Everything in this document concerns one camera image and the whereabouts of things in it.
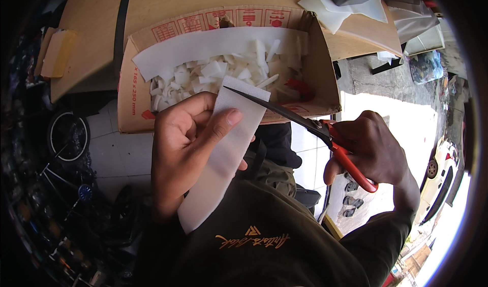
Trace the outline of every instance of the gold logo print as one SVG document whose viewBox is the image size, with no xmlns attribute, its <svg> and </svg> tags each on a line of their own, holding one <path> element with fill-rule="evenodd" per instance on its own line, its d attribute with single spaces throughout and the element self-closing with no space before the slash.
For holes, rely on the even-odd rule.
<svg viewBox="0 0 488 287">
<path fill-rule="evenodd" d="M 258 228 L 256 226 L 249 226 L 249 229 L 247 229 L 247 232 L 244 235 L 261 235 L 261 232 L 259 232 Z"/>
<path fill-rule="evenodd" d="M 261 235 L 261 232 L 259 232 L 256 226 L 249 226 L 249 229 L 247 229 L 245 236 L 254 236 L 254 235 Z M 249 242 L 252 242 L 253 246 L 264 245 L 266 248 L 274 247 L 275 249 L 278 249 L 279 247 L 283 246 L 284 242 L 286 242 L 287 239 L 290 239 L 288 233 L 286 235 L 284 235 L 283 233 L 282 236 L 263 237 L 263 238 L 243 237 L 241 239 L 226 239 L 222 235 L 215 235 L 215 238 L 220 238 L 223 240 L 222 246 L 220 246 L 219 249 L 222 249 L 226 246 L 227 248 L 231 248 L 234 246 L 237 248 Z"/>
</svg>

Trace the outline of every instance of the red scissor handle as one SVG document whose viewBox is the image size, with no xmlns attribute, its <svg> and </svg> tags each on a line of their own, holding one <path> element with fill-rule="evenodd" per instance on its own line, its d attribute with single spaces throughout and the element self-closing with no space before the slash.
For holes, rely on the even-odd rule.
<svg viewBox="0 0 488 287">
<path fill-rule="evenodd" d="M 378 183 L 371 183 L 364 175 L 359 171 L 359 169 L 354 165 L 354 163 L 346 156 L 351 154 L 351 152 L 346 148 L 351 149 L 351 143 L 348 140 L 342 138 L 339 133 L 332 126 L 336 121 L 333 120 L 321 120 L 321 122 L 327 125 L 330 135 L 333 137 L 334 142 L 332 142 L 332 153 L 334 157 L 339 161 L 339 163 L 349 172 L 352 178 L 366 191 L 370 193 L 376 192 L 378 189 Z"/>
</svg>

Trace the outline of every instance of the scissors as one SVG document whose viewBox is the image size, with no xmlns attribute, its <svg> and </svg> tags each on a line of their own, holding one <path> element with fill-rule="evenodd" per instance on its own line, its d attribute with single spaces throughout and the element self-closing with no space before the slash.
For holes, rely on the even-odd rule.
<svg viewBox="0 0 488 287">
<path fill-rule="evenodd" d="M 254 97 L 252 95 L 248 95 L 247 93 L 229 88 L 224 86 L 225 88 L 242 95 L 243 97 L 258 103 L 259 105 L 266 107 L 267 109 L 293 121 L 301 126 L 305 127 L 309 132 L 316 135 L 329 147 L 332 151 L 333 156 L 338 160 L 338 162 L 345 168 L 352 178 L 366 191 L 370 193 L 376 192 L 378 189 L 378 183 L 370 182 L 353 164 L 353 162 L 346 156 L 352 154 L 350 152 L 352 143 L 348 140 L 342 138 L 339 133 L 334 129 L 332 126 L 335 121 L 332 120 L 312 120 L 308 118 L 303 118 L 298 114 L 278 105 L 273 104 L 267 101 L 263 101 Z"/>
</svg>

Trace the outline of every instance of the wooden table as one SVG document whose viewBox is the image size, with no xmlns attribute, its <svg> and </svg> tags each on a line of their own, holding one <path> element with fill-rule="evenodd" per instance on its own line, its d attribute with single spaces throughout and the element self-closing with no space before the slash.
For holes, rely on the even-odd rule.
<svg viewBox="0 0 488 287">
<path fill-rule="evenodd" d="M 127 36 L 160 20 L 218 6 L 275 5 L 301 7 L 300 0 L 129 0 L 125 22 Z M 116 89 L 114 36 L 120 0 L 68 0 L 59 22 L 63 29 L 78 33 L 64 76 L 51 81 L 51 99 L 69 92 Z M 400 41 L 386 4 L 388 23 L 360 14 L 349 16 L 336 34 L 325 28 L 324 36 L 332 60 L 389 51 L 401 55 Z"/>
</svg>

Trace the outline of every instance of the car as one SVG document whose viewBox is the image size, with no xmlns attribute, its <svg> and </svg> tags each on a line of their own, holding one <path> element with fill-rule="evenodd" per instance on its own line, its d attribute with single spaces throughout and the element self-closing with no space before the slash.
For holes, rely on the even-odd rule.
<svg viewBox="0 0 488 287">
<path fill-rule="evenodd" d="M 426 179 L 420 187 L 420 205 L 414 224 L 421 226 L 437 214 L 446 201 L 458 171 L 458 164 L 456 146 L 442 137 L 437 142 L 435 154 L 427 165 Z"/>
</svg>

